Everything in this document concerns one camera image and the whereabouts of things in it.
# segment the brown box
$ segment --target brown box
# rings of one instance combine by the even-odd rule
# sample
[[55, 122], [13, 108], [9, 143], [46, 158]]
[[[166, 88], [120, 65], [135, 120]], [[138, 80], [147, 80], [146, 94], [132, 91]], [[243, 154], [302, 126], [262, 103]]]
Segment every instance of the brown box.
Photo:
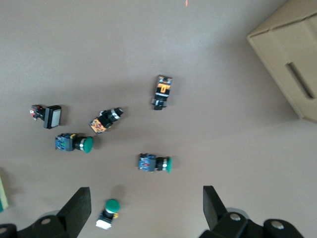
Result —
[[247, 37], [300, 118], [317, 122], [317, 0], [289, 0]]

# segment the light green object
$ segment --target light green object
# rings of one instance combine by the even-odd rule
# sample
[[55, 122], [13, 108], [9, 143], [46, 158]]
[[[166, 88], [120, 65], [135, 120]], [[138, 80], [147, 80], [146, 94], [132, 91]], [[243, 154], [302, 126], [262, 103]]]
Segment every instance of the light green object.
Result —
[[92, 137], [87, 137], [84, 141], [84, 151], [89, 153], [94, 146], [94, 140]]
[[2, 212], [4, 209], [6, 209], [9, 206], [8, 200], [6, 198], [3, 184], [0, 178], [0, 212]]
[[169, 158], [169, 160], [167, 161], [167, 166], [166, 166], [166, 170], [168, 173], [170, 173], [170, 171], [172, 170], [172, 164], [173, 164], [172, 158]]
[[120, 210], [120, 204], [117, 200], [110, 199], [106, 202], [106, 210], [112, 213], [116, 213]]

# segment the cardboard box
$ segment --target cardboard box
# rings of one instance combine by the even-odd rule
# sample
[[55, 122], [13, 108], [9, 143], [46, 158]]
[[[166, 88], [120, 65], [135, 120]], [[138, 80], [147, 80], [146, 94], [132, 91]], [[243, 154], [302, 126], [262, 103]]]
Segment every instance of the cardboard box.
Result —
[[289, 0], [247, 37], [300, 118], [317, 122], [317, 0]]

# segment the gray floor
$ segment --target gray floor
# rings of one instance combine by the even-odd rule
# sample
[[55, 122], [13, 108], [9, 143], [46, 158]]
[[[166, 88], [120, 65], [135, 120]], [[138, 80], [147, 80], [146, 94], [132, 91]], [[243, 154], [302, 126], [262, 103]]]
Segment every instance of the gray floor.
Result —
[[[0, 3], [1, 176], [18, 228], [61, 208], [81, 186], [92, 214], [80, 238], [191, 238], [207, 229], [203, 185], [254, 222], [281, 218], [315, 237], [317, 125], [294, 111], [245, 40], [284, 0], [9, 1]], [[150, 105], [156, 75], [170, 105]], [[47, 130], [32, 104], [63, 106]], [[62, 132], [93, 135], [100, 110], [126, 113], [90, 154], [59, 152]], [[172, 156], [171, 174], [137, 155]], [[95, 227], [119, 199], [109, 231]]]

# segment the teal cap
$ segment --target teal cap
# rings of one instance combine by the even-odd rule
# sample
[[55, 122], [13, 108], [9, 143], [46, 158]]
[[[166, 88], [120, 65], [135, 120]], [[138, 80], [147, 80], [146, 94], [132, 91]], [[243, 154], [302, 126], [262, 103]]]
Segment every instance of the teal cap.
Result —
[[87, 137], [86, 140], [84, 141], [84, 151], [86, 153], [89, 153], [91, 149], [93, 148], [94, 145], [94, 140], [92, 137]]
[[173, 164], [172, 158], [169, 157], [167, 160], [167, 166], [166, 166], [166, 170], [168, 173], [170, 173], [170, 171], [172, 170], [172, 164]]
[[120, 210], [120, 204], [117, 200], [110, 199], [106, 202], [106, 209], [110, 212], [118, 212]]

